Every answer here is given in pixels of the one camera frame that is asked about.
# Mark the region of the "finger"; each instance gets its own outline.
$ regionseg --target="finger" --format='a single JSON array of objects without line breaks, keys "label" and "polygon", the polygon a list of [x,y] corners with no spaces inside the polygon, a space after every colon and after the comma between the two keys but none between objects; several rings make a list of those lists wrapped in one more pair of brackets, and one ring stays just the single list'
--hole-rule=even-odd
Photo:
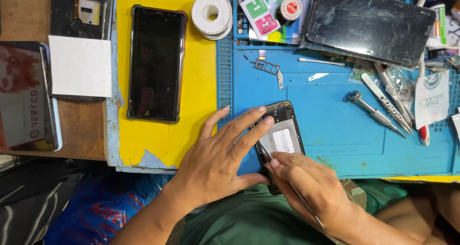
[{"label": "finger", "polygon": [[213,134],[213,128],[219,122],[220,119],[225,117],[230,111],[230,105],[223,107],[214,112],[206,121],[203,123],[199,139],[208,138]]},{"label": "finger", "polygon": [[222,134],[219,142],[224,146],[230,146],[241,136],[243,131],[248,129],[250,125],[254,124],[265,113],[267,108],[259,106],[257,109],[250,111],[248,114],[239,119],[232,120],[228,123],[225,132]]},{"label": "finger", "polygon": [[328,166],[320,164],[319,162],[301,154],[289,154],[274,152],[271,154],[273,158],[277,158],[283,165],[286,166],[299,166],[317,182],[324,181],[328,176],[335,176],[333,171]]},{"label": "finger", "polygon": [[249,152],[249,150],[255,145],[255,143],[264,136],[275,120],[273,117],[268,116],[263,119],[259,124],[254,128],[245,133],[238,141],[233,145],[229,150],[229,155],[232,158],[232,161],[238,164],[238,167],[243,160],[243,157]]},{"label": "finger", "polygon": [[[235,121],[235,120],[240,119],[241,117],[247,115],[248,113],[250,113],[250,112],[253,111],[254,109],[256,109],[256,107],[252,107],[252,108],[246,110],[244,113],[242,113],[242,114],[239,115],[236,119],[233,119],[233,120],[230,121],[230,122],[233,122],[233,121]],[[230,126],[230,122],[228,122],[227,124],[225,124],[225,125],[214,135],[217,139],[220,139],[221,136],[226,132],[227,128]]]},{"label": "finger", "polygon": [[238,190],[242,190],[259,183],[268,185],[270,184],[270,181],[264,175],[259,173],[245,174],[236,177],[236,186]]},{"label": "finger", "polygon": [[318,182],[301,167],[285,166],[277,159],[271,160],[270,166],[274,175],[290,182],[305,199],[310,200],[319,191]]},{"label": "finger", "polygon": [[291,206],[291,208],[298,212],[305,220],[307,220],[309,224],[316,227],[315,217],[305,207],[305,205],[302,203],[300,198],[295,193],[294,189],[292,189],[291,185],[284,179],[279,178],[273,172],[270,163],[267,163],[265,166],[267,167],[268,171],[272,173],[276,186],[280,189],[281,193],[284,195],[284,197],[287,200],[287,203]]}]

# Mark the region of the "sim card tray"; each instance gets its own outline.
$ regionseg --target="sim card tray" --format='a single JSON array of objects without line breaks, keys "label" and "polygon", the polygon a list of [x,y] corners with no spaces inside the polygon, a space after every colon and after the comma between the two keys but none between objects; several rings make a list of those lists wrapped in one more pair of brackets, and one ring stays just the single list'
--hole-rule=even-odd
[{"label": "sim card tray", "polygon": [[259,69],[259,70],[262,70],[264,72],[276,75],[276,77],[278,79],[278,86],[279,86],[280,89],[283,89],[283,75],[281,74],[280,66],[272,64],[272,63],[267,62],[265,60],[261,60],[259,58],[257,58],[257,60],[255,62],[251,61],[251,63],[255,64],[254,68],[256,68],[256,69]]}]

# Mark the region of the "blue plastic bag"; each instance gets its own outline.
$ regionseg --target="blue plastic bag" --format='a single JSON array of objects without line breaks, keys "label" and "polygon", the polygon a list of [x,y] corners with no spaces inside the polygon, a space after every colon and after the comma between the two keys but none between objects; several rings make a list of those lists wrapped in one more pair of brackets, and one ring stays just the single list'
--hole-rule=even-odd
[{"label": "blue plastic bag", "polygon": [[112,172],[83,179],[51,225],[46,245],[105,245],[173,177]]}]

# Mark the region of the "white tape roll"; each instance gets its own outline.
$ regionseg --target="white tape roll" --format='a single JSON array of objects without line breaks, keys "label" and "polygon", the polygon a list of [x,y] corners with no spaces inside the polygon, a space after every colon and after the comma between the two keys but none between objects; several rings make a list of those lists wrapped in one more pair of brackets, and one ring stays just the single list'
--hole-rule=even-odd
[{"label": "white tape roll", "polygon": [[201,34],[210,40],[219,40],[230,33],[233,25],[231,4],[228,0],[195,0],[192,21]]}]

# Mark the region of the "right hand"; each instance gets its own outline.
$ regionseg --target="right hand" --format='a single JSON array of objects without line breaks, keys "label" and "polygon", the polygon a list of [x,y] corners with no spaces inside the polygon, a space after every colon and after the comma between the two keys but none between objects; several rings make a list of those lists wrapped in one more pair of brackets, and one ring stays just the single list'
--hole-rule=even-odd
[{"label": "right hand", "polygon": [[265,166],[289,205],[309,224],[322,231],[314,216],[302,204],[288,182],[291,182],[320,219],[326,234],[337,239],[354,232],[354,223],[364,210],[348,200],[335,171],[307,156],[275,152]]}]

